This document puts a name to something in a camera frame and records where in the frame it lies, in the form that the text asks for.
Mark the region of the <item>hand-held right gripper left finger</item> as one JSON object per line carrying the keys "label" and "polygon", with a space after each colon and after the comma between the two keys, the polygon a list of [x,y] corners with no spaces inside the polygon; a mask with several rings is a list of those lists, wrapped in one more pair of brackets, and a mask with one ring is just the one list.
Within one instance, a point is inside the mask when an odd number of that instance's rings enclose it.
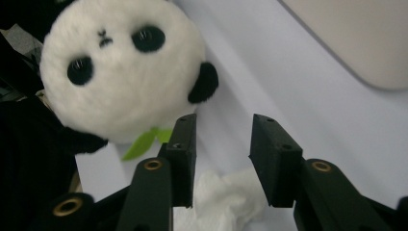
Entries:
{"label": "hand-held right gripper left finger", "polygon": [[170,163],[172,206],[190,208],[196,164],[196,114],[177,119],[165,147],[165,153],[160,157]]}

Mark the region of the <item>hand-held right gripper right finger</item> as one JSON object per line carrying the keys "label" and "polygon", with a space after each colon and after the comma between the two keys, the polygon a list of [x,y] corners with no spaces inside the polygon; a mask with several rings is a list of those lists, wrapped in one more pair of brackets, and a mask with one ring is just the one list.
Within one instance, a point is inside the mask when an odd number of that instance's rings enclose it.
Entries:
{"label": "hand-held right gripper right finger", "polygon": [[253,116],[249,159],[268,205],[292,207],[302,148],[275,119],[258,114]]}

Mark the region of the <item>white wet wipe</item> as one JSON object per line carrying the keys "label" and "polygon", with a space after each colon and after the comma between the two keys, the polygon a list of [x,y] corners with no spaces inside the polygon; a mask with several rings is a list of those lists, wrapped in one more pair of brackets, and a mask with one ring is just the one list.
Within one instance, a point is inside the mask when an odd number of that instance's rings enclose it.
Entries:
{"label": "white wet wipe", "polygon": [[174,210],[174,231],[242,231],[266,205],[253,168],[227,175],[206,171],[195,183],[192,207]]}

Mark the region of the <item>panda plush toy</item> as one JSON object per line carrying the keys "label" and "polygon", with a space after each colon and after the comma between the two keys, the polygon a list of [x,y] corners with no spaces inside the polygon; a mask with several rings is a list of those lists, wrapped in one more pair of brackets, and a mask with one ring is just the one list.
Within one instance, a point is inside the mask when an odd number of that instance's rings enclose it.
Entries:
{"label": "panda plush toy", "polygon": [[218,87],[198,28],[170,0],[74,0],[45,37],[40,77],[63,126],[127,143],[169,141]]}

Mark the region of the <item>white plastic bin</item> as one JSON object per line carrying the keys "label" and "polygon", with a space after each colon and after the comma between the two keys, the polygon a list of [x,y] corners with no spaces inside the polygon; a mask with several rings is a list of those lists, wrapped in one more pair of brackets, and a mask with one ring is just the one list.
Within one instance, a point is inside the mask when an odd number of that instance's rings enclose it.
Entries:
{"label": "white plastic bin", "polygon": [[278,0],[353,75],[408,90],[408,0]]}

